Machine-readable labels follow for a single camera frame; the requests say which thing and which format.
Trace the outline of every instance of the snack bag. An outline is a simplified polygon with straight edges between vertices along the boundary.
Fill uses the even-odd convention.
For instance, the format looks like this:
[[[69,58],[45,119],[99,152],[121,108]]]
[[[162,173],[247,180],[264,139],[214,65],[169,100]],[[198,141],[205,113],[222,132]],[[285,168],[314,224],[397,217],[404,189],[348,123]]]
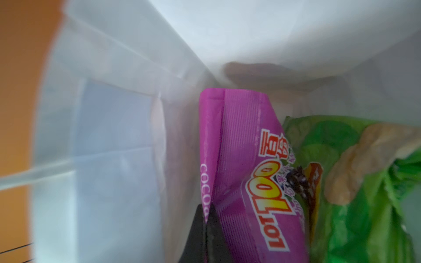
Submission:
[[[287,117],[310,192],[311,262],[414,262],[401,200],[421,181],[421,129],[351,117]]]
[[[209,88],[199,112],[203,214],[215,206],[234,262],[308,262],[303,177],[267,95]]]

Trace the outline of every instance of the black line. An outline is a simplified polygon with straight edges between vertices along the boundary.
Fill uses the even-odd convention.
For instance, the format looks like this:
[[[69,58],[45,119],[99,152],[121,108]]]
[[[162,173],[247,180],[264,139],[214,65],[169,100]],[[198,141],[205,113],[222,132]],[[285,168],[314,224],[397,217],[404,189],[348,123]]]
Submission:
[[[3,251],[3,252],[0,252],[0,254],[6,253],[6,252],[10,252],[10,251],[13,251],[13,250],[16,250],[16,249],[19,249],[19,248],[27,247],[27,246],[30,246],[30,245],[32,245],[32,244],[33,244],[33,243],[29,243],[29,244],[24,245],[24,246],[21,246],[21,247],[15,247],[15,248],[12,248],[12,249],[9,249],[9,250],[6,250],[6,251]]]

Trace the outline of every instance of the black object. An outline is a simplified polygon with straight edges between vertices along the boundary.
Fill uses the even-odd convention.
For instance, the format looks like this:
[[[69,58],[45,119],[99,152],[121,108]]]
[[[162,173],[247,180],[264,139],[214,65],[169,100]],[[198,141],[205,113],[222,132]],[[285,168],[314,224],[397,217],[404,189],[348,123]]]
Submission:
[[[299,194],[304,202],[306,202],[307,207],[313,207],[313,194],[310,192],[310,185],[307,177],[304,175],[303,168],[301,166],[294,168],[286,175],[286,179],[294,192]]]
[[[192,227],[179,263],[233,263],[226,245],[221,223],[213,205],[205,225],[202,205],[198,205]]]

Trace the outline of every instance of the plastic wrapper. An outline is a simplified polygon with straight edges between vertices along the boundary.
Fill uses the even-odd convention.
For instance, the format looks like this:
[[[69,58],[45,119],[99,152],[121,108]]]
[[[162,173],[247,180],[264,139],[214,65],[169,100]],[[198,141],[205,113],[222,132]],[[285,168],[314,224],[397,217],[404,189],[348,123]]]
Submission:
[[[235,262],[307,262],[296,159],[267,95],[209,88],[199,107],[205,222],[212,203]]]
[[[421,182],[421,130],[329,116],[284,128],[314,193],[310,261],[414,262],[401,202]]]

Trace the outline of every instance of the white surface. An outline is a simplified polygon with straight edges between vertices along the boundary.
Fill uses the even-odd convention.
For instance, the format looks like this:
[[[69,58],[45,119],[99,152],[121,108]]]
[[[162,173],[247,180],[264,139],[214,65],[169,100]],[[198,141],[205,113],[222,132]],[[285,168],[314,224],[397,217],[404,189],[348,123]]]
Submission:
[[[65,13],[40,92],[33,165],[73,163],[77,205],[42,193],[33,202],[61,202],[77,234],[38,231],[37,240],[74,242],[77,262],[177,262],[200,203],[197,99],[214,78],[148,1],[74,0]],[[90,79],[112,87],[89,88]],[[48,242],[38,258],[50,256]]]
[[[151,2],[224,84],[230,61],[337,75],[421,29],[419,0]]]
[[[77,222],[74,173],[32,184],[33,257],[39,263],[77,262]]]
[[[421,126],[421,31],[293,104],[293,116],[346,115]]]

